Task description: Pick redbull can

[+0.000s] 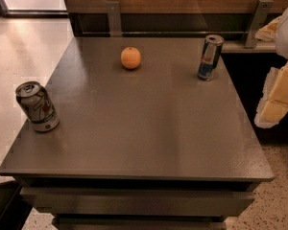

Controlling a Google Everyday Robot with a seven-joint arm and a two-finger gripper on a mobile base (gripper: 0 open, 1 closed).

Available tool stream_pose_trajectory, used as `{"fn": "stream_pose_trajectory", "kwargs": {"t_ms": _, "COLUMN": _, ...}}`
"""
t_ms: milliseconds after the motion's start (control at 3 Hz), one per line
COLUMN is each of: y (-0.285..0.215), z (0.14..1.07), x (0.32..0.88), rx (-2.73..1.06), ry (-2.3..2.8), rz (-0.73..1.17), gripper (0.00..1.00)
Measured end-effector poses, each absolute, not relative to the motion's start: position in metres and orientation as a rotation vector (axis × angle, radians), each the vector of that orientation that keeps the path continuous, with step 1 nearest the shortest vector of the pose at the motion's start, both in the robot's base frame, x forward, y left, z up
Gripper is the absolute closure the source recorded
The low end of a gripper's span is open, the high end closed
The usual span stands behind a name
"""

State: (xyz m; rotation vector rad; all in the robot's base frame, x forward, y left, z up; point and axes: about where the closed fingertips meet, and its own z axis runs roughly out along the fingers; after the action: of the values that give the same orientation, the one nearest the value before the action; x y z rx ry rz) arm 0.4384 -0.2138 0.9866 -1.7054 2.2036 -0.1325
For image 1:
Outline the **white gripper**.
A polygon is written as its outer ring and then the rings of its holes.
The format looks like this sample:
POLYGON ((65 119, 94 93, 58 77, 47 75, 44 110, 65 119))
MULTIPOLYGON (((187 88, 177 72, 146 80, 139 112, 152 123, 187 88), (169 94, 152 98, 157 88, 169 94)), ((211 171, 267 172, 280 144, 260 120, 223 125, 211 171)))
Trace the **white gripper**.
MULTIPOLYGON (((288 8, 282 16, 260 28, 255 38, 276 41, 276 52, 288 59, 288 8)), ((257 127, 271 128, 288 113, 288 62, 280 69, 272 67, 266 76, 254 123, 257 127)))

